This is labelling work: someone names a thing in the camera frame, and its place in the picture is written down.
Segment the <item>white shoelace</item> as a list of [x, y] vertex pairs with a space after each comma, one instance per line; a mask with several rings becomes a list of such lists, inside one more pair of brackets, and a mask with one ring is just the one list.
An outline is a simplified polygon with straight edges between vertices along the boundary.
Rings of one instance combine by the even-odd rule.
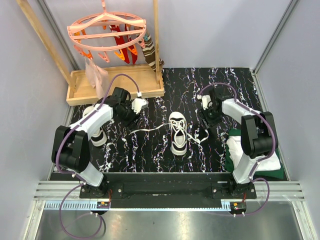
[[202, 138], [202, 139], [199, 139], [199, 138], [191, 135], [190, 133], [188, 133], [188, 128], [187, 128], [188, 125], [185, 124], [185, 128], [184, 128], [184, 126], [182, 125], [182, 121], [181, 120], [180, 121], [173, 120], [173, 121], [170, 121], [168, 123], [163, 123], [163, 124], [157, 126], [156, 128], [152, 128], [152, 129], [141, 128], [141, 129], [133, 130], [129, 134], [132, 135], [132, 134], [135, 134], [137, 132], [152, 132], [152, 131], [155, 131], [155, 130], [159, 130], [160, 128], [162, 128], [164, 126], [169, 126], [173, 130], [178, 130], [178, 131], [184, 132], [185, 135], [186, 135], [185, 139], [187, 141], [193, 141], [197, 145], [200, 145], [202, 142], [206, 141], [209, 138], [209, 132], [207, 130], [205, 130], [206, 136], [204, 138]]

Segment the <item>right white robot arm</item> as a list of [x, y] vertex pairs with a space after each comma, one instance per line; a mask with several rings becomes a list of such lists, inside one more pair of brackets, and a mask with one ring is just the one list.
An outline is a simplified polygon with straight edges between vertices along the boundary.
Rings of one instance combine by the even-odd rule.
[[212, 129], [223, 116], [233, 118], [241, 126], [242, 156], [227, 185], [228, 195], [239, 198], [250, 188], [259, 165], [268, 161], [279, 145], [274, 116], [240, 102], [235, 88], [227, 83], [207, 85], [200, 90], [197, 100], [201, 102], [198, 112], [205, 129]]

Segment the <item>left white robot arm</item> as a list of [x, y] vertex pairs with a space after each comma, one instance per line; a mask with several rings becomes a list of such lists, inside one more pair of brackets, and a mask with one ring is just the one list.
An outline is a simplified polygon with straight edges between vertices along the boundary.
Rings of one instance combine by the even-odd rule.
[[138, 122], [148, 101], [141, 96], [131, 99], [120, 87], [112, 95], [100, 99], [85, 116], [70, 126], [59, 126], [55, 131], [51, 161], [62, 174], [72, 174], [83, 182], [83, 187], [97, 198], [108, 193], [108, 180], [91, 163], [89, 141], [102, 132], [102, 126], [114, 118], [126, 127]]

